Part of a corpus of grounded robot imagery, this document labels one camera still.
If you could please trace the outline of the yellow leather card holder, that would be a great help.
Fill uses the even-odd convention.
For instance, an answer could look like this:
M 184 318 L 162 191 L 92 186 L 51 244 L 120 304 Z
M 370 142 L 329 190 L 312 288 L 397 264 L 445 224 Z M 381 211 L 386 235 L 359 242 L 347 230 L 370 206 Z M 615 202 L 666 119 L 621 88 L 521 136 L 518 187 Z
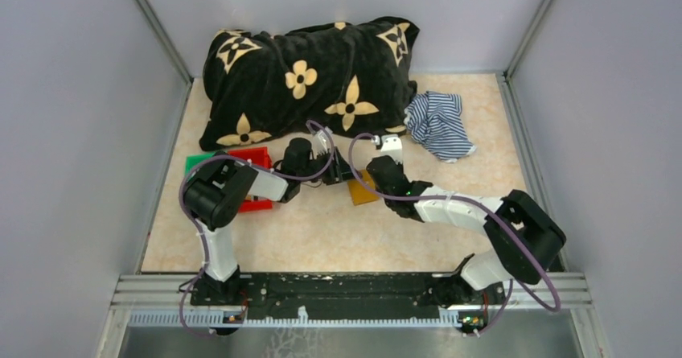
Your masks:
M 375 189 L 375 183 L 366 170 L 362 170 L 359 175 L 372 190 Z M 369 204 L 380 199 L 378 195 L 365 189 L 357 179 L 348 180 L 347 187 L 354 206 Z

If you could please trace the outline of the red plastic bin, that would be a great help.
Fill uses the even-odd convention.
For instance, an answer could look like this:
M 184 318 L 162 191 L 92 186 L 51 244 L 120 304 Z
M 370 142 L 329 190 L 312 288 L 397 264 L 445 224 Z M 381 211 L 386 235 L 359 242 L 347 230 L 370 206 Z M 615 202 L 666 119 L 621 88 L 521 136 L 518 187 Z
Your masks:
M 230 150 L 228 154 L 237 158 L 242 158 L 244 160 L 251 162 L 252 164 L 256 164 L 262 167 L 269 167 L 272 165 L 272 160 L 269 156 L 268 149 L 264 146 L 248 149 Z M 272 208 L 273 202 L 271 200 L 267 200 L 263 197 L 257 197 L 254 195 L 247 195 L 245 197 L 245 200 L 241 204 L 238 212 L 239 213 L 256 212 L 270 210 Z

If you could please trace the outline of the green plastic bin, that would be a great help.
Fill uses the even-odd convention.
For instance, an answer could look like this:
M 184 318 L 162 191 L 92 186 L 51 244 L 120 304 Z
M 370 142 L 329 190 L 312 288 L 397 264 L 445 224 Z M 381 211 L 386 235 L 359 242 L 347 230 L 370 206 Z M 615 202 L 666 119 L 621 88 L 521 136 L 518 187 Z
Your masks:
M 200 170 L 208 169 L 211 172 L 210 175 L 218 177 L 223 172 L 223 168 L 226 162 L 230 159 L 228 154 L 222 151 L 187 156 L 185 161 L 184 175 L 185 176 L 189 175 L 190 177 L 193 177 L 196 174 L 196 171 L 193 171 L 192 169 L 198 166 L 201 162 L 204 162 L 213 157 L 218 157 L 220 160 L 216 160 L 210 162 L 207 165 L 203 165 L 201 166 Z

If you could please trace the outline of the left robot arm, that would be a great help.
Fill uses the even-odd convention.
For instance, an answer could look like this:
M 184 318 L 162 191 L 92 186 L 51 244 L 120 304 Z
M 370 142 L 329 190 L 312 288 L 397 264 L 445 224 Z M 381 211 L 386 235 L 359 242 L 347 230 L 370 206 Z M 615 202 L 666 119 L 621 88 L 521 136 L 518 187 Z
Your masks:
M 182 209 L 197 224 L 204 261 L 193 296 L 234 303 L 245 291 L 233 250 L 230 224 L 248 199 L 291 201 L 311 181 L 334 185 L 352 179 L 351 165 L 337 147 L 313 151 L 312 142 L 294 138 L 271 167 L 217 151 L 192 169 L 179 190 Z

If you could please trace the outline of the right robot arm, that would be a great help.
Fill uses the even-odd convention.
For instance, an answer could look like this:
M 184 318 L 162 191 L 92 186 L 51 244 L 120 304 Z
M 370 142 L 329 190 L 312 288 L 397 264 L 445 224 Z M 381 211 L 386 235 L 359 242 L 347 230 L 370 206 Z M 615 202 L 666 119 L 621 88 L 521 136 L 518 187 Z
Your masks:
M 401 165 L 385 155 L 366 167 L 385 204 L 398 216 L 423 223 L 452 224 L 482 234 L 492 248 L 466 257 L 447 278 L 451 292 L 473 303 L 491 285 L 515 279 L 535 285 L 558 256 L 566 236 L 525 191 L 481 197 L 410 181 Z

